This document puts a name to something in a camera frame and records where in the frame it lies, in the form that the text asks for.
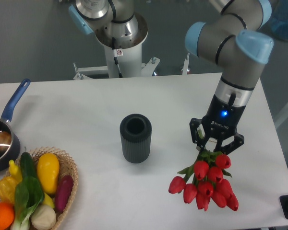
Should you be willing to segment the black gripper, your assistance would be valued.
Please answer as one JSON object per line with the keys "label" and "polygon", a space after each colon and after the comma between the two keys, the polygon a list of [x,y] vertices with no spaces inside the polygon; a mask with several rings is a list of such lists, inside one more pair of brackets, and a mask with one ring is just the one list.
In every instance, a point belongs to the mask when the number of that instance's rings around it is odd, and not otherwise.
{"label": "black gripper", "polygon": [[[235,99],[236,94],[231,94],[226,103],[214,95],[207,114],[202,120],[197,118],[190,120],[192,142],[197,145],[196,148],[199,152],[205,150],[210,138],[217,140],[214,152],[221,152],[225,155],[229,155],[244,144],[244,136],[236,132],[245,106],[235,106]],[[200,129],[201,125],[204,128],[204,135]],[[231,136],[233,136],[233,140],[222,146],[223,141]]]}

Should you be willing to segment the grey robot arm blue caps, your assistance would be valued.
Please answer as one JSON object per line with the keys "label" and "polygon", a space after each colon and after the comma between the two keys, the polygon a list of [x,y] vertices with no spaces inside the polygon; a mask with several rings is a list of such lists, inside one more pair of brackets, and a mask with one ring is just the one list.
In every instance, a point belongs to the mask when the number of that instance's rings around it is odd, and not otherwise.
{"label": "grey robot arm blue caps", "polygon": [[[199,151],[209,139],[215,151],[229,154],[244,143],[237,124],[268,63],[273,40],[258,32],[271,16],[267,0],[215,0],[220,18],[212,24],[197,22],[187,31],[189,53],[223,69],[207,114],[192,119],[192,141]],[[145,19],[134,11],[132,0],[78,0],[69,7],[75,25],[94,33],[103,45],[110,78],[149,76],[157,62],[142,63],[147,37]]]}

